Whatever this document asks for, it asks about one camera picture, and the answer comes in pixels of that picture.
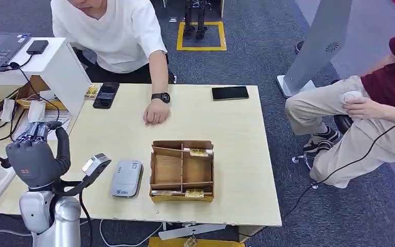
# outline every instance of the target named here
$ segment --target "gray carpet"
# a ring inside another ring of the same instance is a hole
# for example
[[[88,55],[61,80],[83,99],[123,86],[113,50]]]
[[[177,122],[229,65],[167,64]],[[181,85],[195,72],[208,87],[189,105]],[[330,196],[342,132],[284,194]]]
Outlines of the gray carpet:
[[[268,145],[281,213],[287,212],[308,184],[308,171],[291,163],[301,152],[305,137],[295,137],[284,113],[284,98],[275,83],[293,62],[293,44],[303,37],[298,25],[299,10],[292,1],[230,0],[225,7],[228,51],[176,51],[178,23],[169,23],[172,13],[154,0],[170,68],[180,83],[258,85]],[[47,1],[0,0],[0,30],[33,32],[50,36]],[[326,85],[336,78],[331,65],[314,81]],[[111,243],[137,243],[157,228],[157,223],[106,222]],[[0,217],[0,227],[22,231],[21,222]],[[205,237],[232,240],[235,228],[209,233]],[[87,227],[82,227],[86,244]],[[0,234],[0,246],[28,246],[29,238]],[[104,246],[95,231],[95,246]],[[395,246],[395,174],[388,165],[354,179],[347,189],[321,186],[302,199],[299,208],[286,218],[283,227],[267,228],[247,246]]]

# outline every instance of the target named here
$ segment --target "white controller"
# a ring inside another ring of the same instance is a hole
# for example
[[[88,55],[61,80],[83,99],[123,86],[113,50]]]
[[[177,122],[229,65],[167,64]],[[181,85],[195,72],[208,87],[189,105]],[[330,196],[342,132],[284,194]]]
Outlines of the white controller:
[[[340,95],[340,102],[345,104],[349,100],[361,98],[363,94],[360,91],[348,91]]]

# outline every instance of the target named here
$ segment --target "man's hand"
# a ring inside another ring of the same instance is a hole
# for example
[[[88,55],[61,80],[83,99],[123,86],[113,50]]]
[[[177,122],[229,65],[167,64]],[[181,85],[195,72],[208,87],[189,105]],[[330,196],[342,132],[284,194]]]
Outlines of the man's hand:
[[[160,99],[153,99],[145,110],[145,124],[160,124],[169,117],[169,105]]]
[[[366,97],[348,100],[343,105],[350,117],[361,119],[383,119],[385,117],[385,107],[386,105],[379,104]]]

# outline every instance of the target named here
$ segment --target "handheld device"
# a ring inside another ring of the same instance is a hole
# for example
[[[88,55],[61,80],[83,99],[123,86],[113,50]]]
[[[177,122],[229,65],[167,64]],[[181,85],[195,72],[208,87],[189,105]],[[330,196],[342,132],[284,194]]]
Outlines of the handheld device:
[[[133,197],[137,194],[143,166],[140,161],[120,160],[111,181],[111,194],[115,197]]]
[[[249,98],[245,86],[213,87],[211,90],[214,101]]]
[[[363,94],[360,91],[348,91],[340,95],[340,102],[345,104],[349,100],[361,98]]]
[[[93,103],[94,108],[109,109],[113,104],[114,97],[116,97],[117,90],[120,83],[118,82],[105,82],[99,90]]]

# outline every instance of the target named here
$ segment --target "yellow tape square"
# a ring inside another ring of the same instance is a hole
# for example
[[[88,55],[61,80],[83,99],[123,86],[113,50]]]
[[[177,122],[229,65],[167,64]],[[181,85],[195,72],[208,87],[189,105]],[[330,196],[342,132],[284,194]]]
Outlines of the yellow tape square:
[[[219,28],[219,39],[220,39],[220,46],[219,47],[191,47],[186,46],[183,47],[183,36],[184,36],[184,27],[185,22],[179,23],[179,30],[178,30],[178,39],[176,41],[176,50],[199,50],[199,51],[215,51],[215,50],[226,50],[226,40],[225,40],[225,30],[223,28],[223,22],[204,22],[204,25],[217,25]]]

